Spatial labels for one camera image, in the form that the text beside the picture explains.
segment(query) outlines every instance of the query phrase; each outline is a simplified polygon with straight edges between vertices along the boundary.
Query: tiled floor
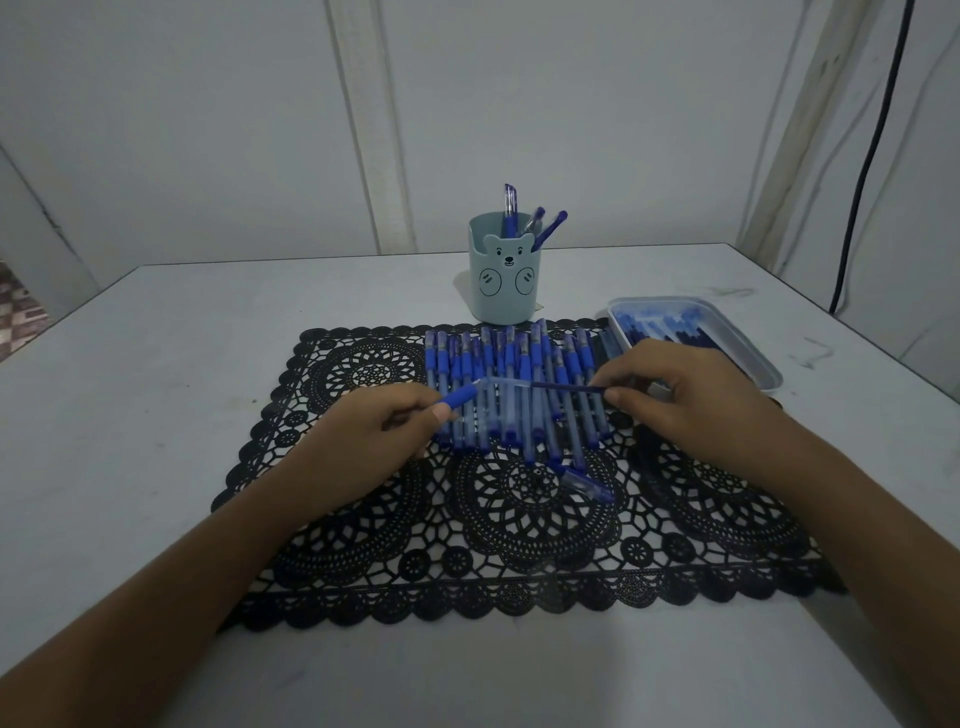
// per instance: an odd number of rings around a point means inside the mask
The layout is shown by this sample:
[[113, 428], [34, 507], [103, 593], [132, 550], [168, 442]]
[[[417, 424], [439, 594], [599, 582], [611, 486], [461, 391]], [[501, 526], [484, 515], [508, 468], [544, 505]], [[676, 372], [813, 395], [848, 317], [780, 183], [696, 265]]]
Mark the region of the tiled floor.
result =
[[0, 261], [0, 361], [50, 326], [50, 318], [30, 291]]

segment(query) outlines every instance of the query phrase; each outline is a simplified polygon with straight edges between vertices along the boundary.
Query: bear pen holder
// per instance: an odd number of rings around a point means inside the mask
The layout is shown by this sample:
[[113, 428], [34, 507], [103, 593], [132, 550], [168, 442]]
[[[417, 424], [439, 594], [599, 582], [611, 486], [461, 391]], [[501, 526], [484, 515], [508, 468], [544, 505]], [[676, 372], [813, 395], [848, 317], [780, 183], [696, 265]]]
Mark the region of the bear pen holder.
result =
[[[517, 214], [523, 230], [530, 215]], [[531, 253], [542, 224], [521, 237], [500, 237], [503, 212], [485, 212], [468, 226], [470, 251], [470, 310], [487, 324], [522, 324], [537, 309], [540, 251]]]

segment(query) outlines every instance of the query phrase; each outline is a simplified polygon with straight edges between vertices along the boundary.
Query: black lace placemat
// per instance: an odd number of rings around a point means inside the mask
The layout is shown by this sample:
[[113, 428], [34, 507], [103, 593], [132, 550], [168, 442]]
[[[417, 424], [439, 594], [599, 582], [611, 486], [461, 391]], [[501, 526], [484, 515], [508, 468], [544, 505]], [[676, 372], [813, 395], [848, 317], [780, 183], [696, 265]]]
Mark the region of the black lace placemat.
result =
[[[606, 320], [548, 325], [560, 341], [575, 327], [597, 332]], [[269, 470], [344, 392], [425, 381], [427, 329], [305, 331], [212, 508]], [[578, 602], [604, 610], [617, 600], [646, 607], [658, 597], [683, 605], [697, 594], [728, 601], [777, 589], [844, 590], [774, 498], [649, 429], [633, 429], [622, 413], [610, 415], [616, 432], [587, 459], [589, 473], [615, 490], [614, 505], [561, 489], [550, 470], [528, 468], [515, 450], [453, 454], [432, 445], [364, 499], [299, 531], [225, 626], [346, 626], [366, 617], [390, 624], [451, 609], [478, 619], [494, 608], [519, 616]]]

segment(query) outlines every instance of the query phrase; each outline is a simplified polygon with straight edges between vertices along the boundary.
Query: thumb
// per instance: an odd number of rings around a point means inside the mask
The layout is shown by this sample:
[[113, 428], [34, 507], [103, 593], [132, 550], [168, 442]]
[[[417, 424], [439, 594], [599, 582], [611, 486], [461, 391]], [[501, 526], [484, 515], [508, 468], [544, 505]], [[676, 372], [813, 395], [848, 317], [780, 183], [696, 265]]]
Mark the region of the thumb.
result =
[[614, 407], [632, 415], [642, 425], [649, 426], [668, 440], [673, 439], [680, 424], [675, 404], [657, 401], [650, 395], [629, 387], [611, 387], [603, 396]]
[[391, 447], [402, 451], [404, 457], [409, 457], [426, 446], [452, 414], [450, 405], [446, 402], [437, 402], [432, 407], [427, 407], [411, 417], [405, 425], [387, 433]]

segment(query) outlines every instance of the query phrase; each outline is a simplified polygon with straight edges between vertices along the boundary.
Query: black cable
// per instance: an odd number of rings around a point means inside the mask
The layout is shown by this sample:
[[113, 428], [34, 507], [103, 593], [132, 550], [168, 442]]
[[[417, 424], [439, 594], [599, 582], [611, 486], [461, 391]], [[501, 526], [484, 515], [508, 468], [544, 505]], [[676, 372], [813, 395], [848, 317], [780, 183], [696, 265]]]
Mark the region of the black cable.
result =
[[897, 47], [894, 49], [894, 58], [890, 61], [890, 73], [887, 75], [887, 86], [883, 90], [883, 103], [880, 104], [880, 116], [876, 121], [874, 138], [870, 140], [870, 149], [867, 158], [863, 160], [860, 177], [856, 181], [853, 191], [853, 203], [850, 207], [850, 217], [847, 220], [847, 231], [843, 236], [843, 248], [840, 251], [840, 268], [837, 270], [837, 282], [833, 288], [833, 300], [830, 302], [830, 315], [837, 311], [840, 303], [840, 294], [843, 292], [844, 279], [847, 277], [847, 258], [850, 257], [850, 244], [853, 240], [853, 228], [856, 225], [856, 213], [860, 209], [860, 198], [863, 196], [863, 185], [867, 181], [867, 173], [874, 162], [876, 147], [879, 146], [883, 127], [887, 123], [887, 113], [890, 111], [890, 100], [894, 95], [894, 86], [897, 85], [897, 74], [900, 72], [900, 59], [903, 58], [903, 47], [906, 45], [906, 35], [910, 30], [910, 18], [913, 17], [915, 0], [906, 0], [903, 3], [903, 17], [900, 19], [900, 34], [897, 36]]

